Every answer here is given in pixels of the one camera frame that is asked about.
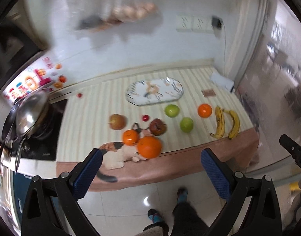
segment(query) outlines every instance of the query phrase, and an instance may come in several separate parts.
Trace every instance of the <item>black plug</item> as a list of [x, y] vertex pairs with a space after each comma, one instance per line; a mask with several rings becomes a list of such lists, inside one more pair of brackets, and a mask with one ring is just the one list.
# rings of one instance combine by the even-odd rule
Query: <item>black plug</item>
[[213, 16], [211, 20], [211, 26], [213, 28], [222, 29], [222, 19]]

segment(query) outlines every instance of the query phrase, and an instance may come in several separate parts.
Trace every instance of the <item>large orange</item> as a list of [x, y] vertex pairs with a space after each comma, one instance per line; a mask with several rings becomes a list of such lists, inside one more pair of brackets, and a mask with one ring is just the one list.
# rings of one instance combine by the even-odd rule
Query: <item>large orange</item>
[[127, 130], [123, 133], [122, 140], [126, 145], [136, 145], [139, 140], [139, 134], [136, 130]]
[[137, 143], [137, 150], [140, 155], [147, 159], [156, 158], [161, 152], [161, 142], [154, 136], [142, 137]]
[[209, 104], [201, 104], [198, 109], [197, 113], [199, 114], [200, 117], [207, 118], [210, 117], [213, 112], [213, 109]]

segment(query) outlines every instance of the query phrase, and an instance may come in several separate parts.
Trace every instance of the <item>banana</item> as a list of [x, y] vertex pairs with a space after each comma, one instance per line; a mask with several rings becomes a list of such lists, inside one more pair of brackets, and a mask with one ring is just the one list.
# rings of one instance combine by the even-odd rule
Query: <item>banana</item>
[[221, 139], [225, 134], [225, 117], [219, 106], [216, 106], [215, 115], [217, 119], [217, 129], [215, 134], [211, 133], [210, 135], [214, 138]]
[[232, 126], [232, 129], [231, 131], [229, 132], [228, 134], [228, 137], [230, 139], [233, 139], [234, 137], [236, 137], [239, 133], [239, 129], [240, 129], [240, 119], [239, 119], [239, 116], [238, 114], [233, 111], [233, 110], [226, 110], [226, 109], [223, 109], [222, 110], [223, 112], [229, 114], [232, 119], [233, 119], [233, 126]]

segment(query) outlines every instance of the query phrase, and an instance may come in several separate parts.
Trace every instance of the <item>white cable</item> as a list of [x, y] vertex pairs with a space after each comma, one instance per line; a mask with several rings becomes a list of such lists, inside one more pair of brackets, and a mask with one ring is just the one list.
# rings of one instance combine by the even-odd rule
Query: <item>white cable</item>
[[223, 74], [224, 74], [225, 77], [227, 77], [225, 75], [225, 56], [226, 56], [226, 46], [227, 46], [227, 43], [226, 43], [226, 28], [225, 28], [225, 24], [224, 24], [223, 21], [222, 21], [222, 24], [224, 26], [224, 32], [225, 32], [225, 48], [224, 48], [224, 69], [223, 69]]

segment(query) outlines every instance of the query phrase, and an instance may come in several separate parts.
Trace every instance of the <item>person's leg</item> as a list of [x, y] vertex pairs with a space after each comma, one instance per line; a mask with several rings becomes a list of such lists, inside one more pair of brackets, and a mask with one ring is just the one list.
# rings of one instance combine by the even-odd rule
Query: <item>person's leg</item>
[[178, 190], [177, 205], [173, 210], [173, 235], [185, 235], [191, 231], [199, 231], [203, 235], [208, 226], [199, 218], [195, 209], [187, 202], [188, 191], [185, 188]]
[[155, 210], [155, 209], [148, 210], [148, 217], [151, 221], [153, 221], [153, 224], [146, 226], [145, 229], [143, 230], [143, 232], [148, 229], [159, 226], [159, 227], [162, 227], [163, 236], [168, 236], [169, 227], [164, 222], [164, 220], [162, 219], [161, 215], [158, 213], [157, 210]]

